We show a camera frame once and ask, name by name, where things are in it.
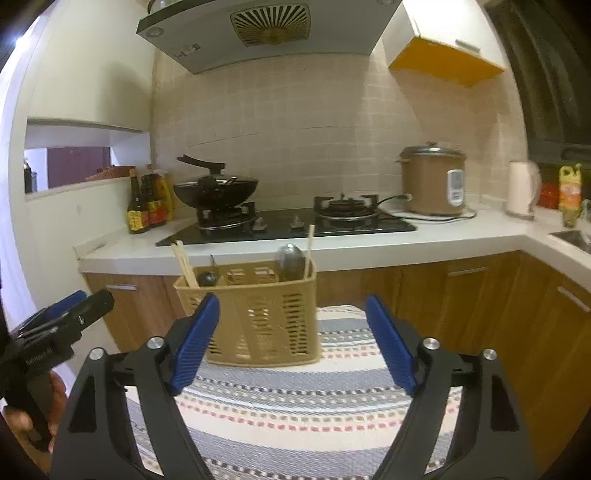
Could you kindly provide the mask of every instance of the beige backsplash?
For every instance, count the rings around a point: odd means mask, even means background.
[[[172,181],[206,171],[176,160],[223,161],[260,179],[260,209],[311,206],[311,197],[401,193],[400,151],[445,142],[467,155],[469,193],[506,196],[508,161],[525,158],[511,72],[468,89],[371,56],[324,54],[251,60],[192,75],[160,54],[152,140]]]

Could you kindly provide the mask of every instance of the electric kettle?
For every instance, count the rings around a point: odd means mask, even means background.
[[[540,198],[542,177],[538,165],[531,161],[509,163],[509,192],[505,211],[523,219],[534,218],[534,205]]]

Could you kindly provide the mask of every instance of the cabinet handle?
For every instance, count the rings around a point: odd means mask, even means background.
[[[477,47],[476,45],[472,45],[471,43],[468,43],[467,41],[460,40],[459,38],[457,38],[456,39],[456,44],[459,47],[465,48],[466,50],[470,50],[470,51],[473,51],[475,53],[480,53],[480,47]]]
[[[460,275],[468,275],[469,273],[485,272],[488,267],[468,268],[467,270],[456,270],[455,272],[448,272],[448,277],[459,277]]]
[[[578,298],[575,295],[573,295],[566,288],[564,288],[562,286],[558,286],[557,290],[562,295],[564,295],[565,297],[567,297],[570,301],[572,301],[577,307],[579,307],[581,310],[583,310],[585,313],[591,312],[591,307],[589,307],[588,305],[586,305],[580,298]]]
[[[138,287],[135,285],[107,285],[107,290],[132,290],[137,291]]]

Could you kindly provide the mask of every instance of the human hand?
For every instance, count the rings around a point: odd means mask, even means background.
[[[51,465],[51,454],[53,452],[55,435],[57,434],[57,427],[60,422],[61,414],[66,408],[67,400],[66,385],[61,377],[54,371],[50,371],[49,376],[51,378],[53,396],[51,410],[47,420],[47,427],[53,438],[49,444],[48,452],[40,452],[31,444],[27,434],[33,429],[33,421],[26,412],[8,406],[4,407],[2,411],[6,423],[18,440],[18,443],[21,444],[23,450],[25,450],[31,460],[33,460],[44,472],[48,472]]]

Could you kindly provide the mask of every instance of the black wok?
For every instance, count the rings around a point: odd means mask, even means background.
[[[206,210],[227,210],[244,202],[256,189],[257,179],[223,174],[225,163],[197,160],[186,155],[181,162],[209,169],[209,175],[173,186],[179,200],[190,207]]]

